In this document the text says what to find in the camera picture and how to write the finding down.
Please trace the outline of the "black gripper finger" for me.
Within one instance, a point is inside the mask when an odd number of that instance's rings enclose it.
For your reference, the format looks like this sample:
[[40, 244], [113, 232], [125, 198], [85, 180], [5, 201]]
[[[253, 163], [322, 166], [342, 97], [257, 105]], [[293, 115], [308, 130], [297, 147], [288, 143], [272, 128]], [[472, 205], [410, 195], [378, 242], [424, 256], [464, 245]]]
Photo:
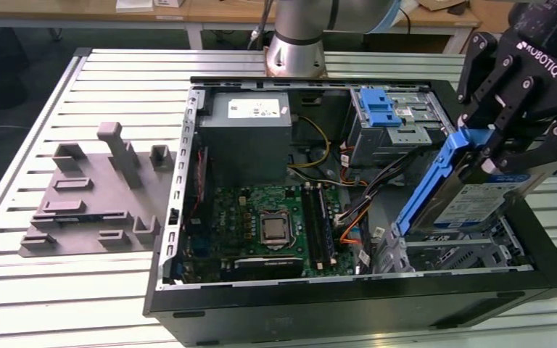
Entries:
[[493, 163], [502, 173], [553, 173], [557, 171], [557, 122], [548, 129], [541, 144], [521, 153], [501, 152]]
[[492, 159], [500, 152], [525, 110], [537, 84], [532, 65], [525, 43], [514, 34], [506, 33], [501, 38], [485, 32], [472, 35], [457, 89], [464, 105], [457, 125], [473, 132], [490, 132], [477, 147], [482, 159]]

